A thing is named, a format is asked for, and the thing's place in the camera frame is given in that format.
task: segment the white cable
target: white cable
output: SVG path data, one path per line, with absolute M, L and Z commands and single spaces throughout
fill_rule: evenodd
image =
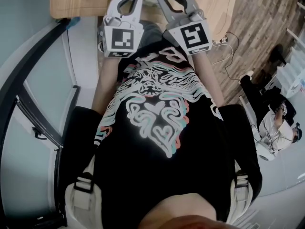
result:
M 232 48 L 232 47 L 231 47 L 229 44 L 220 44 L 220 45 L 214 45 L 214 42 L 213 42 L 213 46 L 214 46 L 214 47 L 220 47 L 220 46 L 229 46 L 229 47 L 231 48 L 232 52 L 231 52 L 231 54 L 230 54 L 230 56 L 229 56 L 229 57 L 227 57 L 227 58 L 225 58 L 225 59 L 223 59 L 223 60 L 220 60 L 220 61 L 217 61 L 217 62 L 213 63 L 213 64 L 212 64 L 212 66 L 213 66 L 214 64 L 217 64 L 217 63 L 223 62 L 223 61 L 225 61 L 225 60 L 227 60 L 227 59 L 229 59 L 230 57 L 232 57 L 232 56 L 233 56 L 234 51 L 233 51 L 233 48 Z

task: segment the door handle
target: door handle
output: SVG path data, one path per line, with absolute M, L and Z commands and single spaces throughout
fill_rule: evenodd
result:
M 39 139 L 39 140 L 47 140 L 46 137 L 38 137 L 39 135 L 42 135 L 42 133 L 41 133 L 39 130 L 37 130 L 37 128 L 32 127 L 32 130 L 33 130 L 34 133 L 35 133 L 35 138 L 37 138 L 37 139 Z

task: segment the plank flooring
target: plank flooring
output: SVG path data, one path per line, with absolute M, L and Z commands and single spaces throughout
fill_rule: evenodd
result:
M 296 34 L 305 23 L 304 11 L 297 6 L 298 0 L 236 0 L 230 32 L 239 38 L 239 47 L 233 63 L 227 68 L 231 78 L 238 78 L 248 70 L 254 70 L 254 78 L 262 69 L 273 74 L 276 65 L 268 61 L 270 51 L 278 43 L 284 46 L 284 56 L 293 45 L 292 37 L 286 32 L 290 28 Z M 228 33 L 228 44 L 237 48 L 237 39 Z M 231 53 L 227 46 L 213 48 L 208 52 L 211 63 L 226 58 Z M 238 103 L 243 91 L 238 81 L 229 79 L 225 66 L 231 58 L 213 66 L 226 102 Z

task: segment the graphic print on shirt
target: graphic print on shirt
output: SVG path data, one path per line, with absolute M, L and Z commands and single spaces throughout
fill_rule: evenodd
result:
M 166 48 L 159 54 L 166 55 L 172 62 L 186 61 L 174 47 Z M 124 101 L 127 118 L 139 128 L 140 136 L 156 143 L 168 158 L 180 148 L 179 135 L 189 123 L 186 116 L 188 102 L 195 103 L 205 95 L 211 100 L 213 115 L 222 120 L 211 95 L 194 70 L 157 61 L 158 56 L 151 53 L 145 58 L 138 58 L 137 65 L 126 68 L 130 74 L 107 107 L 97 130 L 96 145 L 111 132 L 111 129 L 105 128 L 115 123 L 116 112 Z

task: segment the heart-shaped design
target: heart-shaped design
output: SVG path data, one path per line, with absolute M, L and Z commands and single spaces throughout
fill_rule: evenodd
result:
M 160 111 L 164 108 L 165 106 L 165 102 L 164 101 L 160 101 L 158 102 L 155 106 L 150 104 L 150 103 L 144 103 L 144 107 L 151 111 L 154 112 L 155 114 L 159 115 Z

